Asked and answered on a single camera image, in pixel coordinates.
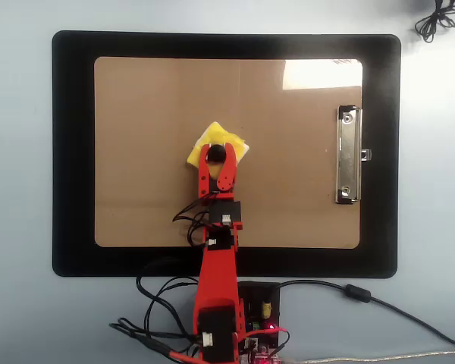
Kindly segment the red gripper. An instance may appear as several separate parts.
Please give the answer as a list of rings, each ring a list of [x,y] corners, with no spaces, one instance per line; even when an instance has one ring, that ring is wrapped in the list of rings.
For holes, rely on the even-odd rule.
[[[234,182],[237,173],[237,157],[234,147],[225,143],[226,158],[217,179],[209,173],[208,152],[210,144],[201,148],[199,156],[198,195],[205,201],[234,201]]]

